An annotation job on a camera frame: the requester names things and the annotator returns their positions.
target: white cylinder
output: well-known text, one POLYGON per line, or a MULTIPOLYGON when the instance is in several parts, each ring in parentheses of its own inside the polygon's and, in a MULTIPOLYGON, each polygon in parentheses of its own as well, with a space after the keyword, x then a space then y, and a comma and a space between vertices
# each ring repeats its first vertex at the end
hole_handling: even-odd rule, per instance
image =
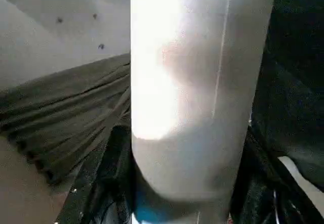
POLYGON ((131 0, 139 223, 224 223, 273 0, 131 0))

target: pleated fabric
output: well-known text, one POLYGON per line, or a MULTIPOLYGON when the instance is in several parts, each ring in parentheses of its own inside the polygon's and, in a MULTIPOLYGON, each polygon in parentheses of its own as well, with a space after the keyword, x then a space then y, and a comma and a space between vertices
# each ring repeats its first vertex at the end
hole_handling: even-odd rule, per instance
POLYGON ((130 95, 130 54, 103 59, 0 92, 1 131, 57 184, 130 124, 130 95))

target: black fabric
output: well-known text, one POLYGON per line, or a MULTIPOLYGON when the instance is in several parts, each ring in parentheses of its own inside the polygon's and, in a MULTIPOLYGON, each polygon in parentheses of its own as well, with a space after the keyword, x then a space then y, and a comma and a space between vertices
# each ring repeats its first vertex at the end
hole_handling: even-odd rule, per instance
POLYGON ((324 0, 275 0, 252 122, 324 191, 324 0))
POLYGON ((249 129, 231 202, 235 224, 321 224, 324 219, 285 166, 249 129))
POLYGON ((90 153, 57 218, 60 224, 124 224, 133 211, 131 129, 116 126, 90 153))

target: white pole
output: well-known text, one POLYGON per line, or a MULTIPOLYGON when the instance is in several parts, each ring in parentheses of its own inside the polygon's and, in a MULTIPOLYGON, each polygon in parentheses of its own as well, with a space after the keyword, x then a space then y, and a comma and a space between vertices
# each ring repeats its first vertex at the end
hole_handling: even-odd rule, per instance
POLYGON ((131 0, 138 223, 224 223, 273 0, 131 0))

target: white wall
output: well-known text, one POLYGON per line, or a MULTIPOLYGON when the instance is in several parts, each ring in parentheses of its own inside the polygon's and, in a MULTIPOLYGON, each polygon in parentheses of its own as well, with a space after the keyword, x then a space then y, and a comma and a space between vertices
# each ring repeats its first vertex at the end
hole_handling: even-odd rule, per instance
POLYGON ((0 14, 0 90, 130 51, 130 0, 0 0, 0 14))

